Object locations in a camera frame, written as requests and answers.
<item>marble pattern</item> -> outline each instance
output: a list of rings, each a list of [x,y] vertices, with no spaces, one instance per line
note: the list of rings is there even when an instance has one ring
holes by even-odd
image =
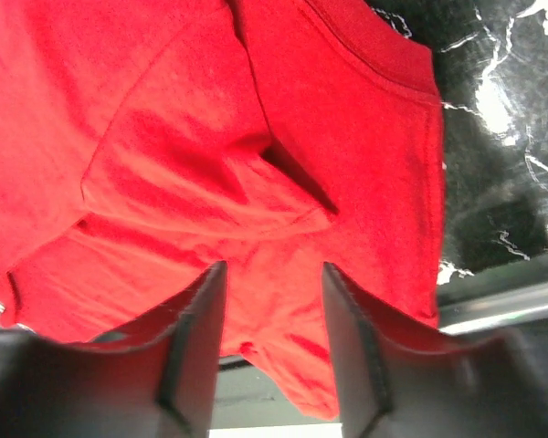
[[[433,50],[446,123],[438,283],[548,253],[548,0],[367,0]]]

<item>t-shirt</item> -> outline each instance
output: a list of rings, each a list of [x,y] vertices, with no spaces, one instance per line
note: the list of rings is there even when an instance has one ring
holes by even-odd
[[[88,341],[225,259],[222,355],[330,419],[323,261],[437,324],[441,136],[362,0],[0,2],[2,322]]]

